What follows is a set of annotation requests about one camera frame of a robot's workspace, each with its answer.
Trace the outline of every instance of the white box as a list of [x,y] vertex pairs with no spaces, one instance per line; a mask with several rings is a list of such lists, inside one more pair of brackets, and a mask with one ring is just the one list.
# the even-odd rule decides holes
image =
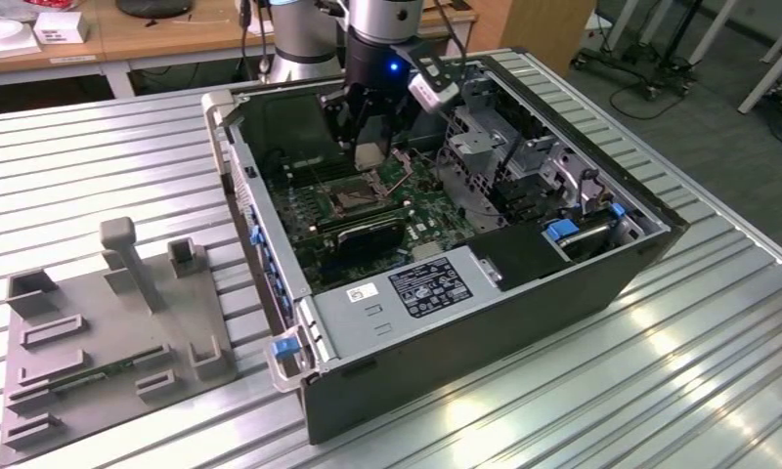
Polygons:
[[37,41],[27,24],[23,24],[23,30],[17,36],[0,40],[0,59],[37,52],[39,52],[39,47],[37,47]]
[[603,34],[604,37],[611,35],[611,23],[596,13],[591,13],[585,23],[585,31],[580,39],[580,48],[599,52],[603,43]]
[[81,12],[41,13],[34,23],[41,44],[79,44],[86,40],[87,30]]

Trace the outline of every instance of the motherboard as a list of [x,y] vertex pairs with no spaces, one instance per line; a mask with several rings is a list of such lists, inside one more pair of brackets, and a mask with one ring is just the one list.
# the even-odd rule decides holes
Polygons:
[[357,157],[356,167],[329,179],[337,175],[330,168],[284,166],[285,177],[269,185],[314,293],[431,257],[475,235],[427,155],[393,149],[385,158],[374,150]]

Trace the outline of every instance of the slotted aluminum surface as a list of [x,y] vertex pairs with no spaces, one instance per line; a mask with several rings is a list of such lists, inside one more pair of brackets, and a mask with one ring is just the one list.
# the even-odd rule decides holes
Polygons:
[[23,467],[782,466],[782,251],[532,58],[492,55],[692,227],[604,311],[316,447],[260,355],[201,90],[0,115],[0,408],[4,275],[101,269],[118,214],[142,255],[207,246],[242,374]]

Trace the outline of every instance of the warning label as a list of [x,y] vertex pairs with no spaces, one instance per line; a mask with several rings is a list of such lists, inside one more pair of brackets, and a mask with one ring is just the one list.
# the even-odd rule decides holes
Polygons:
[[472,298],[472,292],[445,257],[388,277],[408,314],[421,318]]

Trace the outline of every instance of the blue tab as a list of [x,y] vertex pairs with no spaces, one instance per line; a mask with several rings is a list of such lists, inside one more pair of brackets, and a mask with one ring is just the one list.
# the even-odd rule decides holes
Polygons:
[[284,360],[301,351],[301,344],[297,337],[286,337],[285,339],[272,342],[272,355],[274,360]]
[[252,244],[262,243],[262,231],[260,230],[260,225],[254,225],[253,227],[250,227],[249,240]]
[[579,228],[576,227],[576,225],[573,225],[573,222],[571,220],[559,220],[557,222],[552,222],[549,225],[547,225],[545,230],[549,239],[552,239],[553,241],[557,241],[564,236],[572,235],[577,231]]
[[623,215],[625,215],[625,208],[623,208],[623,206],[619,203],[612,203],[611,213],[616,218],[620,218]]

